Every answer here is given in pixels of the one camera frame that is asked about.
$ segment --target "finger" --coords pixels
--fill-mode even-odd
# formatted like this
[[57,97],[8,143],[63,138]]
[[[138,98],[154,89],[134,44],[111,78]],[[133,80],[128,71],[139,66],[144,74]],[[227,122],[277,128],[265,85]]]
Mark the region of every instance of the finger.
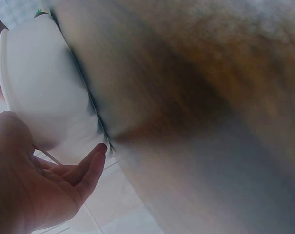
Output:
[[49,170],[52,173],[57,174],[58,176],[63,176],[64,174],[72,171],[76,165],[57,165],[52,162],[45,161],[44,159],[35,157],[36,160],[39,162],[42,169]]
[[97,152],[91,162],[89,170],[82,178],[81,182],[75,186],[80,194],[82,203],[91,195],[95,189],[100,176],[102,175],[105,164],[105,153]]
[[76,165],[56,165],[55,167],[49,169],[49,171],[63,177],[64,174],[74,170],[76,167]]
[[47,169],[47,170],[49,170],[49,169],[51,169],[52,167],[55,167],[57,164],[55,164],[55,163],[52,163],[52,162],[48,162],[48,161],[46,161],[46,160],[44,160],[44,159],[41,159],[41,158],[38,158],[38,157],[36,157],[35,156],[35,158],[38,160],[38,162],[40,163],[40,166],[41,166],[41,168],[42,169]]
[[98,144],[89,154],[87,157],[84,158],[73,170],[69,171],[68,173],[64,174],[62,177],[70,183],[72,186],[77,185],[84,175],[89,170],[91,161],[94,155],[98,152],[103,152],[104,154],[107,151],[107,146],[103,143]]

